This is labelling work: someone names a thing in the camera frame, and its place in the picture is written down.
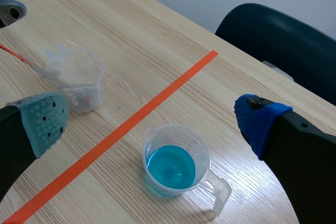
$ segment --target blue liquid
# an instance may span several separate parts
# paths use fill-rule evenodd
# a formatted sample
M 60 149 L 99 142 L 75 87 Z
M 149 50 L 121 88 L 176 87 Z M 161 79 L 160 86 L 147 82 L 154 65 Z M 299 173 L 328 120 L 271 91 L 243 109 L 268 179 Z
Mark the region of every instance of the blue liquid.
M 174 145 L 158 148 L 147 158 L 146 164 L 156 181 L 169 188 L 188 188 L 195 178 L 193 159 L 188 152 Z

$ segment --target gray gripper pad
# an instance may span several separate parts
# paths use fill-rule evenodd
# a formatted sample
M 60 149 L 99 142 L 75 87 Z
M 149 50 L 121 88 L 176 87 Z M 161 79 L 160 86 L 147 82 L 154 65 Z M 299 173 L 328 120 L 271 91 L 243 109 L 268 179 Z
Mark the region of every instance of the gray gripper pad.
M 65 131 L 68 105 L 59 93 L 42 93 L 7 105 L 20 109 L 22 124 L 36 158 L 50 149 Z

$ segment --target transparent plastic cup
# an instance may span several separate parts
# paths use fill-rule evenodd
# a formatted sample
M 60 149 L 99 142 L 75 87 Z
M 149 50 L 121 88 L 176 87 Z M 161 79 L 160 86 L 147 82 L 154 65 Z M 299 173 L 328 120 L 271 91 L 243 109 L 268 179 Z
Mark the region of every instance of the transparent plastic cup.
M 144 132 L 142 160 L 146 170 L 146 182 L 155 192 L 163 196 L 178 196 L 198 186 L 215 196 L 213 211 L 219 216 L 232 192 L 230 185 L 211 169 L 211 154 L 205 140 L 190 127 L 171 124 L 160 128 L 149 128 Z M 173 189 L 160 184 L 152 176 L 147 161 L 162 146 L 178 146 L 189 153 L 195 164 L 195 178 L 185 189 Z
M 64 85 L 51 83 L 66 97 L 71 109 L 91 111 L 103 102 L 104 63 L 95 52 L 58 46 L 56 54 L 47 55 L 46 70 Z

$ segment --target chair backrest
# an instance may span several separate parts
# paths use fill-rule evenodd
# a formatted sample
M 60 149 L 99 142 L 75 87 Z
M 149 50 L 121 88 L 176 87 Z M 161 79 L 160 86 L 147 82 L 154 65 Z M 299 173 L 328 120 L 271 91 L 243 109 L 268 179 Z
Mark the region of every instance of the chair backrest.
M 216 35 L 336 105 L 336 41 L 329 36 L 258 4 L 233 9 Z

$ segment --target blue rubber grip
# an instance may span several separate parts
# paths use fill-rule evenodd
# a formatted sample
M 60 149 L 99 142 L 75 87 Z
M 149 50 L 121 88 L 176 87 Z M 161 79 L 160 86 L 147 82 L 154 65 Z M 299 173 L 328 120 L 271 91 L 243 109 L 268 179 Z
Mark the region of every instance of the blue rubber grip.
M 259 109 L 251 109 L 248 97 L 257 97 L 255 94 L 244 94 L 235 102 L 235 114 L 238 127 L 248 139 L 253 152 L 262 160 L 262 154 L 274 120 L 281 114 L 293 110 L 282 103 L 273 103 Z

